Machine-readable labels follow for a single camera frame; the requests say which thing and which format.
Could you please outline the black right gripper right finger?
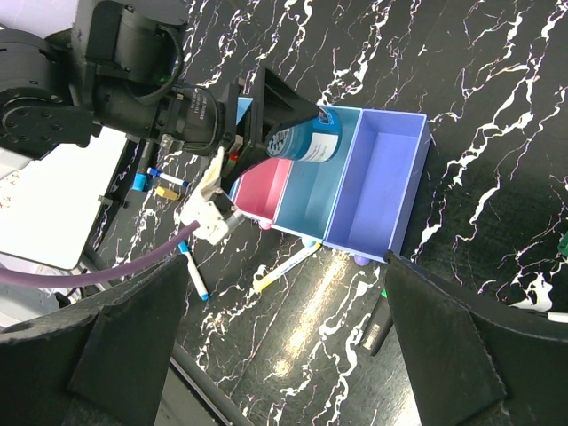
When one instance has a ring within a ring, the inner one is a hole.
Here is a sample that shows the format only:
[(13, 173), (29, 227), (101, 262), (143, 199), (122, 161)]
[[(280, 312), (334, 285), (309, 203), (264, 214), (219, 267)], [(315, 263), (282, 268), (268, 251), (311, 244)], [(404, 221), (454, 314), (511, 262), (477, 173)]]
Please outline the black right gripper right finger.
[(565, 425), (567, 326), (388, 252), (385, 287), (424, 425)]

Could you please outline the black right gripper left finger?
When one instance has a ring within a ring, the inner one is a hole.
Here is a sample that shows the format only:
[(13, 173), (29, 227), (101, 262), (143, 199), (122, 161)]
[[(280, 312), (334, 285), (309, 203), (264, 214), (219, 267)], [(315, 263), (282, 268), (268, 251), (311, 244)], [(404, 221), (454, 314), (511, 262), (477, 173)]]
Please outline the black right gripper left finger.
[(186, 260), (1, 333), (3, 425), (152, 425), (178, 323)]

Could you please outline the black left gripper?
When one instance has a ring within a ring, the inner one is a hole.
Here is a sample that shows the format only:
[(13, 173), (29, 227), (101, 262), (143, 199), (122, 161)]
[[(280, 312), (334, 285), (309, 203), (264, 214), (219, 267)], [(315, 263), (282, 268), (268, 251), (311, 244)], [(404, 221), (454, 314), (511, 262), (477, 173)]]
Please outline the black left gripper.
[[(236, 134), (242, 85), (225, 87), (221, 99), (208, 88), (186, 83), (181, 68), (98, 66), (95, 79), (96, 122), (125, 134), (162, 143), (175, 150), (209, 156), (229, 147)], [(320, 108), (298, 94), (274, 71), (260, 67), (256, 76), (256, 141), (316, 118)], [(273, 161), (236, 162), (225, 177), (227, 189), (243, 180), (264, 185)]]

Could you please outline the pink bin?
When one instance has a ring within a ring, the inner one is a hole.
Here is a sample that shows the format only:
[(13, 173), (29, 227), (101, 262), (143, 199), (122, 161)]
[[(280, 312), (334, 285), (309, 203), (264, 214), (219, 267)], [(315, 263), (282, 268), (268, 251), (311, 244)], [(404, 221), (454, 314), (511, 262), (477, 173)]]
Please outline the pink bin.
[(280, 200), (288, 182), (292, 161), (271, 158), (241, 175), (230, 192), (232, 201), (245, 217), (270, 229), (277, 217)]

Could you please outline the light blue bin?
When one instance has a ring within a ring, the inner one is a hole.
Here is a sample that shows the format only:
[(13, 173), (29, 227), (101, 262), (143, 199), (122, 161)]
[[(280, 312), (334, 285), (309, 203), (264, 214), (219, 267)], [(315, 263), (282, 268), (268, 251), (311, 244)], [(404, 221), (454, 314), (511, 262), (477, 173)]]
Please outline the light blue bin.
[(251, 108), (253, 99), (247, 97), (238, 97), (237, 99), (237, 112), (236, 112), (236, 124), (239, 124), (244, 117), (244, 115)]
[(293, 162), (273, 227), (322, 241), (343, 178), (348, 153), (362, 110), (336, 106), (343, 134), (335, 155), (326, 162)]

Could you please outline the purple bin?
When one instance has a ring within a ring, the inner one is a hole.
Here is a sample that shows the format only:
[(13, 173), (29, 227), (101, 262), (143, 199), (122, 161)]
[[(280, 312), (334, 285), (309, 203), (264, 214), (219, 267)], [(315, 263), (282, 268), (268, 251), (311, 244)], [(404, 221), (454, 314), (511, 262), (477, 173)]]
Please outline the purple bin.
[(324, 243), (364, 266), (399, 253), (430, 148), (426, 114), (364, 109)]

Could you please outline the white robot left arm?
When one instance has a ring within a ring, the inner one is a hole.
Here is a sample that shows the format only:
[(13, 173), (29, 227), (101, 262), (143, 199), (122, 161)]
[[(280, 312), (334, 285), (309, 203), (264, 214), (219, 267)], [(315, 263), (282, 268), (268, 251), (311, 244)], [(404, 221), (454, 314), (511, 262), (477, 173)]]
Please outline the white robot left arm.
[(221, 186), (266, 160), (271, 138), (322, 116), (322, 109), (261, 67), (252, 102), (242, 83), (216, 98), (187, 83), (180, 1), (80, 1), (70, 28), (48, 36), (1, 31), (1, 173), (56, 147), (86, 147), (103, 128), (171, 152), (221, 158)]

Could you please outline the small black silver pen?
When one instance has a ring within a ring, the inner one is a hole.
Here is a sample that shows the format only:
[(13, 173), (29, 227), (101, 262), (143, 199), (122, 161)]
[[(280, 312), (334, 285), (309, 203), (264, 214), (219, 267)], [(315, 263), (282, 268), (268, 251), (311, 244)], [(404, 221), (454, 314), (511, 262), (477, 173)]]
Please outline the small black silver pen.
[(557, 323), (568, 323), (568, 313), (566, 312), (547, 312), (547, 318)]

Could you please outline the green cap grey marker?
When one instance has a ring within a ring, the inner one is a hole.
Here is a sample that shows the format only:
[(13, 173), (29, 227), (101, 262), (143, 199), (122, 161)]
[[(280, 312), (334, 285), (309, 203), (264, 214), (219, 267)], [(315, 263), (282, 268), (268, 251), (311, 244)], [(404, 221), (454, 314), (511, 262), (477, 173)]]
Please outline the green cap grey marker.
[(359, 347), (370, 356), (375, 356), (389, 334), (392, 324), (393, 319), (388, 294), (384, 288), (368, 318)]

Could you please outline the yellow eraser block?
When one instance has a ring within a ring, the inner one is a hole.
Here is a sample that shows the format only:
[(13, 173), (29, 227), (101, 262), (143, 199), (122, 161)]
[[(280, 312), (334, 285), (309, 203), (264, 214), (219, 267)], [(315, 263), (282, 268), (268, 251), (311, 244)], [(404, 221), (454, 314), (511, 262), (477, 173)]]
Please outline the yellow eraser block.
[(177, 201), (181, 198), (181, 195), (178, 192), (162, 186), (158, 186), (155, 189), (155, 193), (157, 196), (169, 201)]

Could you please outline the blue tip thin pen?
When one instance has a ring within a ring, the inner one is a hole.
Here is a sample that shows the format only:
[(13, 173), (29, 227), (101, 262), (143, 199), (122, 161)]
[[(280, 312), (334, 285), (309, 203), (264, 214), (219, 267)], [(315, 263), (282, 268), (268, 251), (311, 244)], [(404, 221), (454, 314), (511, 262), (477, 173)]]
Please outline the blue tip thin pen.
[(171, 175), (169, 175), (169, 174), (167, 174), (167, 173), (165, 173), (161, 170), (155, 169), (155, 168), (148, 168), (147, 173), (153, 178), (159, 178), (159, 179), (165, 180), (167, 182), (170, 182), (174, 185), (179, 185), (179, 186), (183, 186), (183, 187), (188, 187), (190, 185), (187, 181), (185, 181), (182, 178), (171, 176)]

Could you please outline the blue cap white marker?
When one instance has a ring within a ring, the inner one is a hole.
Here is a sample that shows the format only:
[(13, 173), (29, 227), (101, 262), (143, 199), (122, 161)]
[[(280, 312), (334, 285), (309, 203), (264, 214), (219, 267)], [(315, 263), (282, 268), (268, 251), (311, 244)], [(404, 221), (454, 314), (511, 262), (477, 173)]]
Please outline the blue cap white marker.
[(201, 277), (201, 274), (199, 273), (196, 263), (193, 260), (193, 256), (189, 247), (184, 241), (181, 241), (177, 246), (180, 253), (183, 254), (187, 259), (188, 272), (200, 299), (202, 301), (208, 301), (209, 291), (207, 290), (203, 282), (203, 279)]

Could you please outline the yellow cap white marker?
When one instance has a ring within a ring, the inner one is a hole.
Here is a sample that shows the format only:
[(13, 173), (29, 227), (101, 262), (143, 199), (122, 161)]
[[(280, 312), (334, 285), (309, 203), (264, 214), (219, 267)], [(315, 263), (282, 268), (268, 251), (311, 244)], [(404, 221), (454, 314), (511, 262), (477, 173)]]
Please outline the yellow cap white marker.
[(320, 248), (320, 243), (314, 243), (310, 247), (304, 247), (300, 249), (289, 259), (276, 266), (272, 271), (268, 272), (262, 279), (255, 281), (253, 284), (254, 292), (257, 294), (261, 293), (270, 284), (272, 284), (276, 280), (279, 280), (287, 272), (291, 271), (296, 266), (301, 264), (305, 259), (316, 253)]

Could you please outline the white whiteboard red writing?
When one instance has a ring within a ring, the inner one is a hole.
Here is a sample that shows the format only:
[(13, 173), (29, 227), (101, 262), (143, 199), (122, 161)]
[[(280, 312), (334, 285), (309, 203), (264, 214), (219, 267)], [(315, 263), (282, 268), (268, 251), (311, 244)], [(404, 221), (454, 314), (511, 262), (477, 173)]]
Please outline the white whiteboard red writing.
[(62, 145), (1, 180), (1, 266), (70, 271), (102, 209), (100, 198), (122, 181), (138, 147), (104, 129), (86, 148)]

